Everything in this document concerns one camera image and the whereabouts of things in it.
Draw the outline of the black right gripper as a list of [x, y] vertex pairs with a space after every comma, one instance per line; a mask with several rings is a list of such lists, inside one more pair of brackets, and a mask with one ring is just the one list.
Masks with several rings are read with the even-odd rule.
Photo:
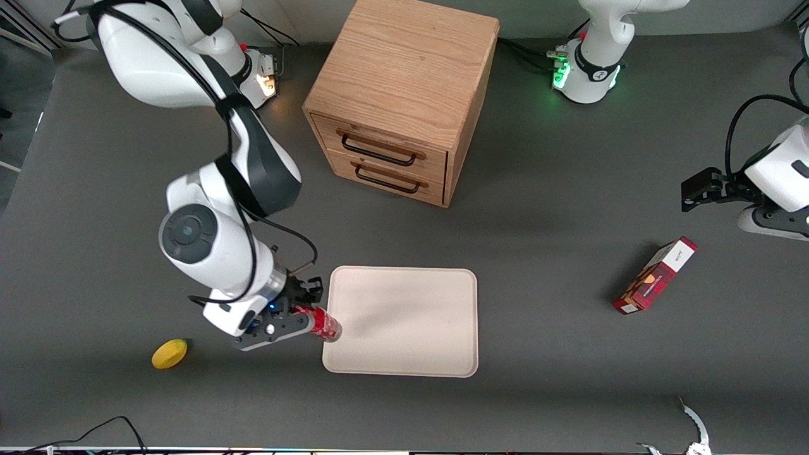
[[321, 277], [312, 277], [305, 282], [294, 276], [287, 276], [281, 291], [281, 311], [290, 314], [311, 313], [312, 303], [320, 303], [324, 293]]

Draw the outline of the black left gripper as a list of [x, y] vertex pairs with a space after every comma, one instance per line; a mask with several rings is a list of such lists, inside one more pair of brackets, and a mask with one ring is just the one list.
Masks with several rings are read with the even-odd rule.
[[761, 190], [745, 173], [725, 175], [708, 167], [680, 184], [680, 209], [687, 213], [703, 203], [748, 202], [761, 205]]

